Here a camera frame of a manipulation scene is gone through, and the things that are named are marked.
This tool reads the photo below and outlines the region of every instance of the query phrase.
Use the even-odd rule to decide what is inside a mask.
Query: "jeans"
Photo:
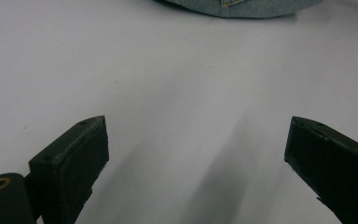
[[[218,17],[270,18],[293,14],[323,0],[166,0]]]

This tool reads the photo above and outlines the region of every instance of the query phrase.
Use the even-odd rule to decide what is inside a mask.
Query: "denim shorts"
[[[271,18],[293,14],[323,0],[166,0],[218,17]]]

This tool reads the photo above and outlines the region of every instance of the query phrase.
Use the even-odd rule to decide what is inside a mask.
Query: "white surface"
[[[339,223],[283,162],[294,115],[358,141],[358,1],[222,20],[151,0],[0,1],[0,174],[106,115],[77,223]]]

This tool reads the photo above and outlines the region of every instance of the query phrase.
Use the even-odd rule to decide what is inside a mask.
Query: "denim fabric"
[[[166,0],[218,17],[270,18],[295,13],[323,0]]]

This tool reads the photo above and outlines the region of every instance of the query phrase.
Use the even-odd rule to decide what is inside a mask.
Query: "table surface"
[[[283,152],[292,116],[358,141],[358,0],[271,20],[0,0],[0,174],[98,115],[111,160],[78,224],[338,224]]]

